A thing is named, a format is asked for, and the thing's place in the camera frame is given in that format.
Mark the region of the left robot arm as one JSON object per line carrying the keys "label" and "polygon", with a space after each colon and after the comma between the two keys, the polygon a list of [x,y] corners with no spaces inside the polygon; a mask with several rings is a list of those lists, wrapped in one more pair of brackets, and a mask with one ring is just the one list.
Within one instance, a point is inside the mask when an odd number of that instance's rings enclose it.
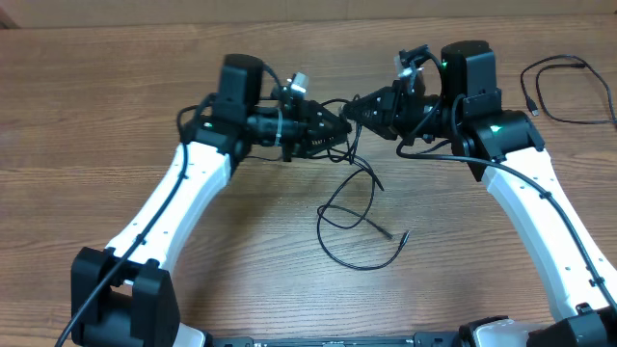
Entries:
{"label": "left robot arm", "polygon": [[224,58],[217,92],[176,116],[172,164],[132,221],[104,250],[83,248],[70,270],[71,318],[56,343],[79,346],[210,346],[182,323],[173,271],[203,211],[228,185],[252,146],[310,158],[346,141],[349,122],[307,100],[308,79],[277,83],[261,106],[272,69],[244,54]]}

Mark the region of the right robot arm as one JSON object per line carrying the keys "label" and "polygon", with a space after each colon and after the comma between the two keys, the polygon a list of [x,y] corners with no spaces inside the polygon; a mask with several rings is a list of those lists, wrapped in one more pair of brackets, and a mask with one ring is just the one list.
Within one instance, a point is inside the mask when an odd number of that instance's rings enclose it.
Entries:
{"label": "right robot arm", "polygon": [[469,322],[451,346],[612,346],[616,270],[565,195],[546,144],[528,115],[506,110],[496,57],[483,40],[463,40],[434,56],[426,46],[395,57],[397,79],[344,106],[342,115],[395,141],[402,158],[417,139],[449,141],[509,217],[546,290],[553,321],[505,316]]}

